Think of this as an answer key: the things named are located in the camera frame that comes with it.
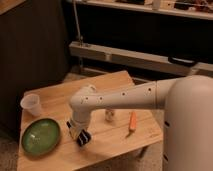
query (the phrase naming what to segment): carrot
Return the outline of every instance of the carrot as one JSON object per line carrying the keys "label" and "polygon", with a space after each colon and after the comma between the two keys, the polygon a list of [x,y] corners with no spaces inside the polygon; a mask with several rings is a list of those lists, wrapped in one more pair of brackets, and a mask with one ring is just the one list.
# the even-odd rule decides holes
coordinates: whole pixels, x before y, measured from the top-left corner
{"label": "carrot", "polygon": [[136,130],[136,113],[133,110],[130,116],[129,131],[135,131],[135,130]]}

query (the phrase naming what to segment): wooden tabletop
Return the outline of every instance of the wooden tabletop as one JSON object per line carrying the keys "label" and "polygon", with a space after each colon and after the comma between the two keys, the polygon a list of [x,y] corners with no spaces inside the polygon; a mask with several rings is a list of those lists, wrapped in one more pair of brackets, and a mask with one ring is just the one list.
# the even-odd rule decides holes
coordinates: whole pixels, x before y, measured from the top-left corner
{"label": "wooden tabletop", "polygon": [[30,123],[41,118],[56,120],[62,135],[56,148],[40,158],[25,155],[22,147],[19,146],[17,170],[76,170],[162,140],[162,131],[150,111],[135,110],[136,132],[125,138],[128,134],[131,110],[116,110],[113,121],[109,123],[105,120],[105,110],[101,109],[92,113],[88,129],[88,132],[92,134],[92,140],[84,147],[79,147],[71,139],[66,126],[66,121],[72,114],[68,100],[73,93],[88,83],[95,85],[98,91],[134,85],[128,73],[121,71],[26,92],[25,95],[29,93],[40,95],[44,113],[34,118],[23,110],[21,135]]}

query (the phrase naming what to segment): clear plastic cup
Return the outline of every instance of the clear plastic cup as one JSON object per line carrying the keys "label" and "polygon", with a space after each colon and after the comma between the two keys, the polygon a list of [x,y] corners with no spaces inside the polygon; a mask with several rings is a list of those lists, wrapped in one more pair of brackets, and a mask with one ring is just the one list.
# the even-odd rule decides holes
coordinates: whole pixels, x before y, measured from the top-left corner
{"label": "clear plastic cup", "polygon": [[20,105],[33,116],[40,116],[43,113],[40,97],[37,94],[28,94],[24,96]]}

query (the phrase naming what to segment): cabinet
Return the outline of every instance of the cabinet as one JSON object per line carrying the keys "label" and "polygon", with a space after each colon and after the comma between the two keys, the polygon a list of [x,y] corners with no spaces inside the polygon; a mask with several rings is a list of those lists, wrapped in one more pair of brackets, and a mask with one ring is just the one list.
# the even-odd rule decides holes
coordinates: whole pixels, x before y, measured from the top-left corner
{"label": "cabinet", "polygon": [[69,52],[60,0],[27,0],[0,15],[0,129],[19,137],[23,92],[61,81]]}

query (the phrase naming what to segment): green plate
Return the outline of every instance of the green plate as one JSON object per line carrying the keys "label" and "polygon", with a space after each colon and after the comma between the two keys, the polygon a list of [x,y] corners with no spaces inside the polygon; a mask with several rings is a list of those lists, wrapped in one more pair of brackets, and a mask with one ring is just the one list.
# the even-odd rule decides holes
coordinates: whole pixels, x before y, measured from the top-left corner
{"label": "green plate", "polygon": [[33,122],[22,136],[24,151],[40,156],[53,150],[60,139],[60,127],[53,119],[45,118]]}

